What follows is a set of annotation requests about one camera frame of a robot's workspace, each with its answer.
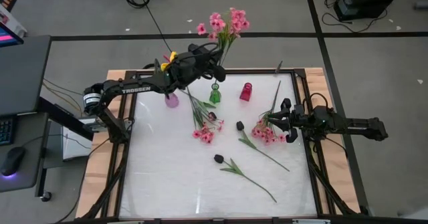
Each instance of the white foam mat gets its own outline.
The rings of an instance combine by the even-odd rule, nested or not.
[[[289,98],[296,104],[291,75],[228,75],[220,83],[221,103],[214,109],[225,120],[211,144],[192,137],[193,115],[189,97],[175,94],[180,104],[168,108],[165,97],[147,92],[137,96],[135,119],[120,208],[121,219],[215,218],[215,217],[309,217],[316,215],[302,137],[264,146],[251,137],[259,115],[269,110],[278,82],[275,111]],[[244,83],[253,85],[249,102],[239,99]],[[202,101],[209,99],[213,80],[197,80],[189,86]],[[238,141],[236,122],[245,124],[253,143],[290,172]],[[251,179],[265,187],[278,201],[241,176],[219,169],[215,154],[232,158]]]

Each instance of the computer monitor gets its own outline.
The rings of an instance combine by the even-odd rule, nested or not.
[[[0,47],[22,44],[24,41],[0,22]]]

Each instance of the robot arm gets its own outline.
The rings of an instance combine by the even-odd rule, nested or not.
[[[378,118],[343,118],[326,106],[317,106],[309,114],[304,113],[304,106],[301,104],[295,105],[292,111],[290,108],[290,99],[286,98],[281,104],[281,111],[269,116],[269,122],[282,131],[289,132],[287,142],[297,139],[296,128],[316,140],[324,139],[327,134],[357,134],[377,141],[388,137],[383,122]]]
[[[213,49],[205,46],[214,45]],[[131,80],[107,80],[94,84],[84,91],[84,109],[88,115],[95,115],[105,123],[110,141],[127,142],[129,135],[122,120],[118,120],[107,108],[111,101],[120,95],[154,91],[159,94],[170,94],[177,88],[184,90],[193,81],[203,77],[225,80],[225,70],[217,63],[223,50],[216,43],[198,46],[191,44],[189,51],[175,56],[174,60],[164,69],[156,71],[147,78],[136,77]]]

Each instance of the black desk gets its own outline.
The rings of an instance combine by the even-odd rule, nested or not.
[[[42,137],[26,144],[27,152],[19,170],[13,177],[0,175],[0,192],[30,188],[38,181],[36,196],[43,192],[46,169],[58,158],[47,161],[44,166],[44,154],[51,119],[71,131],[92,140],[93,133],[84,128],[78,119],[64,112],[51,102],[40,97],[41,84],[47,65],[51,46],[50,36],[27,37],[24,44],[0,48],[0,118],[21,113],[37,112],[17,117],[17,130],[14,143],[0,146],[0,162],[10,148],[19,146],[32,138]],[[49,159],[52,151],[47,150]]]
[[[37,138],[25,145],[25,156],[18,171],[9,177],[0,175],[0,193],[30,188],[35,185],[39,172],[42,150],[46,144],[47,114],[26,114],[17,117],[15,140],[13,144],[0,146],[0,163],[5,160],[7,152],[27,141]]]
[[[92,140],[93,133],[76,118],[40,97],[50,36],[26,37],[24,44],[0,48],[0,116],[45,112],[49,118]]]

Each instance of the green leaf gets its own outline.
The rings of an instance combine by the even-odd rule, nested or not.
[[[202,103],[202,101],[196,100],[196,102],[198,103],[199,107],[201,107],[202,111],[208,113],[207,107],[205,107],[205,105]]]
[[[238,139],[238,140],[241,141],[242,143],[248,145],[249,147],[251,147],[253,149],[257,149],[257,147],[255,147],[255,145],[248,140],[244,140],[244,139]]]
[[[232,168],[223,168],[223,169],[220,169],[220,170],[221,171],[227,171],[227,172],[230,172],[230,173],[233,173],[233,174],[237,174],[236,171],[233,170]]]
[[[230,162],[232,164],[233,169],[236,171],[237,174],[243,175],[242,171],[239,169],[239,167],[235,164],[235,162],[230,158]]]
[[[203,105],[207,108],[216,108],[214,105],[210,104],[210,103],[206,103],[206,102],[202,102]]]

